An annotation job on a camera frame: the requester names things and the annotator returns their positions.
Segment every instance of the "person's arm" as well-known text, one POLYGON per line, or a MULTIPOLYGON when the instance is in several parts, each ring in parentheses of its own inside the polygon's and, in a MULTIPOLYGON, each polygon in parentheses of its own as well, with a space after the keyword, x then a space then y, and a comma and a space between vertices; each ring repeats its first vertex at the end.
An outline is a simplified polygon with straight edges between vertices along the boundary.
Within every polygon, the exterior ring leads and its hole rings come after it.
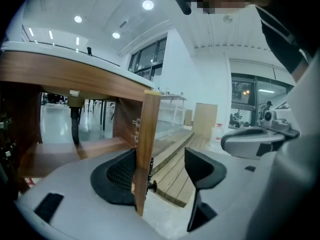
POLYGON ((278 33, 262 23, 262 32, 266 43, 274 56, 284 65, 295 82, 301 78, 308 67, 308 62, 297 46, 289 44, 278 33))

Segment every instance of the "tube light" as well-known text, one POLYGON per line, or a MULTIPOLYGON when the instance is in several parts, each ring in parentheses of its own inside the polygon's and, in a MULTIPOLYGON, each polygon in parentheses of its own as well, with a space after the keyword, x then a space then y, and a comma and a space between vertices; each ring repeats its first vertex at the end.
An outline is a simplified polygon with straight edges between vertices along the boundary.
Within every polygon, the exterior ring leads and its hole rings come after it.
POLYGON ((264 89, 259 89, 259 92, 270 93, 270 94, 275 93, 273 90, 264 90, 264 89))
POLYGON ((33 36, 33 37, 35 36, 34 33, 32 32, 31 27, 29 27, 29 32, 30 32, 31 36, 33 36))

